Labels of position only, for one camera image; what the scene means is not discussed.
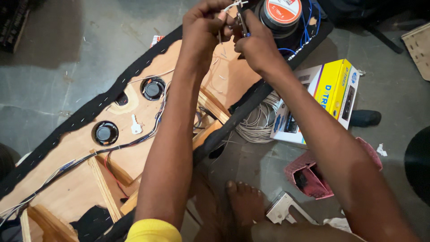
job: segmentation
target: pink basket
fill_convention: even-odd
[[[372,146],[370,146],[360,137],[357,137],[356,140],[360,142],[360,144],[372,158],[373,162],[379,167],[379,171],[381,171],[381,160]],[[299,187],[297,187],[296,180],[294,179],[294,173],[297,171],[302,171],[303,176],[306,178],[307,184],[304,185],[303,189],[299,189]],[[306,151],[300,157],[287,165],[284,168],[284,173],[292,185],[309,197],[323,199],[333,196],[332,189],[321,176],[322,173],[316,165],[315,158],[310,151]]]

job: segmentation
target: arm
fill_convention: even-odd
[[[418,241],[384,177],[354,137],[308,93],[279,54],[271,31],[246,12],[251,37],[237,41],[251,68],[282,97],[353,232],[369,241]]]
[[[230,0],[204,0],[183,18],[183,41],[159,129],[146,160],[135,221],[155,218],[181,228],[192,173],[193,122],[203,77],[218,44],[231,37],[224,9]]]

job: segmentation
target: red wire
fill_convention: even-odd
[[[112,172],[108,169],[108,166],[106,165],[106,162],[108,161],[108,157],[111,155],[111,153],[112,153],[112,151],[110,151],[110,152],[107,154],[107,156],[104,158],[104,167],[106,167],[106,170],[109,172],[109,174],[111,174],[111,176],[115,179],[115,181],[117,181],[117,184],[118,184],[118,186],[119,186],[119,188],[120,188],[121,192],[123,192],[124,196],[125,196],[126,198],[129,198],[129,197],[127,196],[127,194],[126,194],[126,193],[123,191],[123,189],[121,188],[121,183],[117,180],[117,178],[114,176],[114,174],[112,174]]]

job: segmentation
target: white key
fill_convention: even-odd
[[[139,134],[142,133],[142,126],[137,123],[136,116],[132,115],[133,125],[132,125],[132,133],[133,134]]]

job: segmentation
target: concrete floor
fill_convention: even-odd
[[[47,0],[30,14],[17,53],[0,53],[0,143],[20,156],[36,148],[67,113],[105,92],[148,50],[155,34],[166,35],[178,27],[195,2]],[[405,31],[391,26],[385,26],[385,34],[401,45],[399,37]],[[430,83],[421,78],[408,52],[395,54],[361,30],[335,29],[300,68],[342,58],[366,71],[356,108],[382,113],[379,126],[351,131],[374,148],[384,143],[388,156],[381,157],[382,173],[415,231],[428,241],[430,207],[408,184],[403,156],[411,138],[429,125]],[[236,135],[232,141],[237,143],[229,143],[209,167],[224,201],[225,181],[242,180],[260,188],[269,200],[281,190],[291,193],[320,222],[340,216],[334,197],[315,201],[286,181],[283,168],[304,150],[276,141],[244,144]]]

